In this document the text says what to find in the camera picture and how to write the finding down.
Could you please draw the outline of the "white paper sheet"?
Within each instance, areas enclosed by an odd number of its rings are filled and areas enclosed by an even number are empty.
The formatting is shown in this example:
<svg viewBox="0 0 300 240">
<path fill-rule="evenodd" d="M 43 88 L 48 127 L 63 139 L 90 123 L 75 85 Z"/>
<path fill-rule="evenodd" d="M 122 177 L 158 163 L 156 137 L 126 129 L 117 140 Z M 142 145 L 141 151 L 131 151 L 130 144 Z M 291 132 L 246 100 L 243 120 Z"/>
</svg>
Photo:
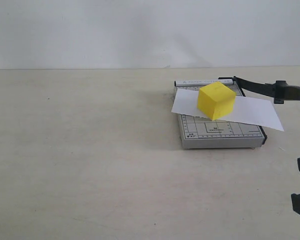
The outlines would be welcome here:
<svg viewBox="0 0 300 240">
<path fill-rule="evenodd" d="M 179 88 L 176 91 L 172 113 L 192 117 L 207 118 L 197 108 L 199 92 Z M 236 96 L 231 113 L 220 117 L 219 120 L 258 125 L 279 131 L 284 131 L 282 123 L 271 101 L 253 97 Z"/>
</svg>

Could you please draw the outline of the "yellow foam cube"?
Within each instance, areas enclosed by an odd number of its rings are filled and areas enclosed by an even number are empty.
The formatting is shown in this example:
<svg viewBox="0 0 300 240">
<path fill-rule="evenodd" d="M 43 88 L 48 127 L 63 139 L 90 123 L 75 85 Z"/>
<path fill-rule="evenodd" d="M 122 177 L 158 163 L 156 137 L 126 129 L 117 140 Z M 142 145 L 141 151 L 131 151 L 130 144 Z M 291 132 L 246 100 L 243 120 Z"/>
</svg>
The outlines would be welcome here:
<svg viewBox="0 0 300 240">
<path fill-rule="evenodd" d="M 198 90 L 197 108 L 210 120 L 220 119 L 233 112 L 236 93 L 217 81 Z"/>
</svg>

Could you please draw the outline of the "black cutter blade arm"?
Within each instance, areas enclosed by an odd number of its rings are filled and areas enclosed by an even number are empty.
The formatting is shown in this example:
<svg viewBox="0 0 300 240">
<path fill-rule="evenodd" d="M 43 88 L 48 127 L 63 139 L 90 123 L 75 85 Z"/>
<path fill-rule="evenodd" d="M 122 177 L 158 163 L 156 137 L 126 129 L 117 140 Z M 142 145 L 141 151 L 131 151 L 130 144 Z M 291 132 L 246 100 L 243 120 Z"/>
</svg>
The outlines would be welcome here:
<svg viewBox="0 0 300 240">
<path fill-rule="evenodd" d="M 273 98 L 274 104 L 284 104 L 285 101 L 300 101 L 300 86 L 289 85 L 285 80 L 275 83 L 257 83 L 240 77 L 219 77 L 218 80 L 232 80 L 241 89 Z"/>
</svg>

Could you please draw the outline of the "grey paper cutter base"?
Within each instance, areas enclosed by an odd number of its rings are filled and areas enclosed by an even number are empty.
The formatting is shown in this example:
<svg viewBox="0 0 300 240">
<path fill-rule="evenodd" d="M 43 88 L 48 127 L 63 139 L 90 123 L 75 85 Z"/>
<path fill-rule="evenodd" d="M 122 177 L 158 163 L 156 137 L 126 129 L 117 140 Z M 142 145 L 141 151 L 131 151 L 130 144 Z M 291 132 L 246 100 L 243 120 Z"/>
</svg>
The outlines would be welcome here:
<svg viewBox="0 0 300 240">
<path fill-rule="evenodd" d="M 184 149 L 260 148 L 268 138 L 258 125 L 176 116 Z"/>
</svg>

